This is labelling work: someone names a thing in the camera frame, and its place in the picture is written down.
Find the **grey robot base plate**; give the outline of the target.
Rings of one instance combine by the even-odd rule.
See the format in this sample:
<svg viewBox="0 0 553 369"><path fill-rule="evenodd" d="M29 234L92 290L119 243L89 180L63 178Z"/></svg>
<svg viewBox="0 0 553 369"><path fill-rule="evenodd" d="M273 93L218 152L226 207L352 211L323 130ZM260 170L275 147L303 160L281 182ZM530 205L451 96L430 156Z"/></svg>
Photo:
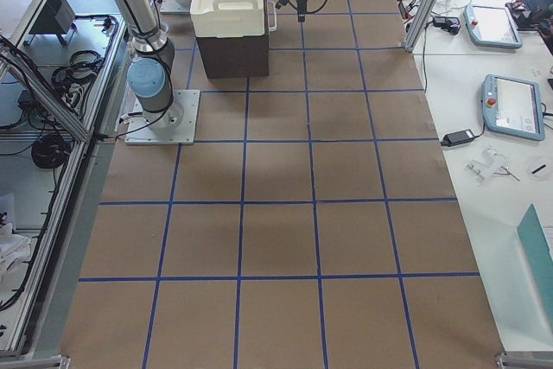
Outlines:
<svg viewBox="0 0 553 369"><path fill-rule="evenodd" d="M156 121L154 114L143 114L139 100L134 98L132 112L139 115L130 118L131 133L124 141L131 145L193 144L199 107L199 90L174 90L173 104Z"/></svg>

